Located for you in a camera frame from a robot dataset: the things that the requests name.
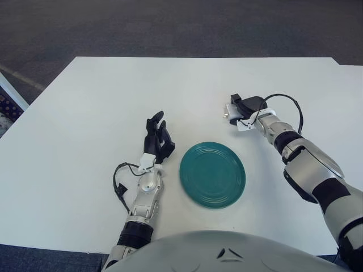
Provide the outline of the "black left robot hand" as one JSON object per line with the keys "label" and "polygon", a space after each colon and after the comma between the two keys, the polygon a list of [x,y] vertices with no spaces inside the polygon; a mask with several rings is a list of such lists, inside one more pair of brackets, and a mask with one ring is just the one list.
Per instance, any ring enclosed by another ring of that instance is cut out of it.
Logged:
{"label": "black left robot hand", "polygon": [[155,163],[162,164],[175,149],[169,132],[166,129],[166,121],[159,122],[164,116],[164,111],[156,113],[146,121],[147,135],[144,140],[144,153],[155,155]]}

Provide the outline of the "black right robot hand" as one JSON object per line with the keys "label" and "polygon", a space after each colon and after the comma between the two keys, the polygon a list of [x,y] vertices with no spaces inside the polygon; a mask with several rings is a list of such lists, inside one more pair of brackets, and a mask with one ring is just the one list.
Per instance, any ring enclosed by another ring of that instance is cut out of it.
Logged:
{"label": "black right robot hand", "polygon": [[267,103],[260,96],[242,99],[237,93],[231,95],[230,104],[233,113],[230,114],[229,123],[237,125],[238,120],[247,121],[260,109],[267,108]]}

